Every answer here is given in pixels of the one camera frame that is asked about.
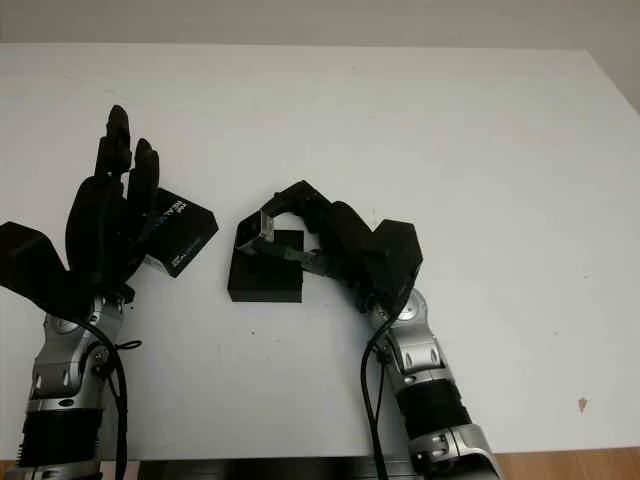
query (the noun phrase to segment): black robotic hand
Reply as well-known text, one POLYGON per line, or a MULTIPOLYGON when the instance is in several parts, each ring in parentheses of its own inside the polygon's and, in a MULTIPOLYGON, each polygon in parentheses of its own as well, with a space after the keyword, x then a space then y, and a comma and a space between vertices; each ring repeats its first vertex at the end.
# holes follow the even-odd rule
POLYGON ((158 187, 158 153, 138 141, 131 169, 129 119, 111 109, 94 174, 76 194, 66 227, 69 270, 43 233, 13 222, 0 226, 0 285, 59 318, 85 314, 97 294, 129 303, 126 282, 147 254, 172 276, 217 231, 213 214, 158 187), (122 176, 129 174, 125 197, 122 176))
POLYGON ((331 203, 306 181, 276 193, 238 225, 235 248, 299 262, 302 268, 350 286, 362 312, 374 305, 397 316, 411 293, 422 253, 410 223, 383 220, 371 230, 344 202, 331 203), (273 218, 290 212, 318 235, 321 250, 300 252, 274 243, 273 218))

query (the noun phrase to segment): wooden floor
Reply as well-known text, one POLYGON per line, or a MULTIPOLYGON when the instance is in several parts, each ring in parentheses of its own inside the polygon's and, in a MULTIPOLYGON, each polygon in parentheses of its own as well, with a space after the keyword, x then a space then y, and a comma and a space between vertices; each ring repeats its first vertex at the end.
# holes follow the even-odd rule
MULTIPOLYGON (((640 448, 498 455, 507 480, 640 480, 640 448)), ((0 461, 0 478, 13 462, 0 461)))

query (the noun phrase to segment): black block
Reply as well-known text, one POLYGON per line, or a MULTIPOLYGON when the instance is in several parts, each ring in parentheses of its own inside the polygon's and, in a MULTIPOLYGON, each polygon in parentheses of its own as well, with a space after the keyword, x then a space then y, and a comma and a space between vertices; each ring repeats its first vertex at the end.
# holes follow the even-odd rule
POLYGON ((218 231, 213 213, 163 188, 156 209, 162 213, 147 245, 147 261, 177 277, 218 231))
MULTIPOLYGON (((303 250, 304 233, 300 230, 276 230, 274 242, 303 250)), ((302 267, 298 262, 268 255, 247 255, 234 250, 227 289, 234 302, 300 303, 302 267)))

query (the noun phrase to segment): white wall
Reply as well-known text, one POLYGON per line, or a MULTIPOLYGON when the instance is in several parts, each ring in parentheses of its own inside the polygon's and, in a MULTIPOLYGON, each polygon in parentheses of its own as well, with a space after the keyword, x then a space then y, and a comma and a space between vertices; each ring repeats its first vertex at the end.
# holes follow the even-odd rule
POLYGON ((640 0, 0 0, 7 42, 586 49, 640 109, 640 0))

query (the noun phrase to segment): silver metal joint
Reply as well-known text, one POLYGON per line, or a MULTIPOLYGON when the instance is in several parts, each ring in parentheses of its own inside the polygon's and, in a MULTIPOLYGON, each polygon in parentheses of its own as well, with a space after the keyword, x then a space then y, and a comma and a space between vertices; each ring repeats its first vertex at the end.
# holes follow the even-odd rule
MULTIPOLYGON (((123 317, 121 301, 96 297, 88 320, 113 341, 123 317)), ((88 352, 96 338, 75 323, 53 315, 47 314, 44 333, 45 343, 33 366, 27 411, 101 408, 104 381, 86 373, 106 361, 105 349, 96 346, 88 352)))

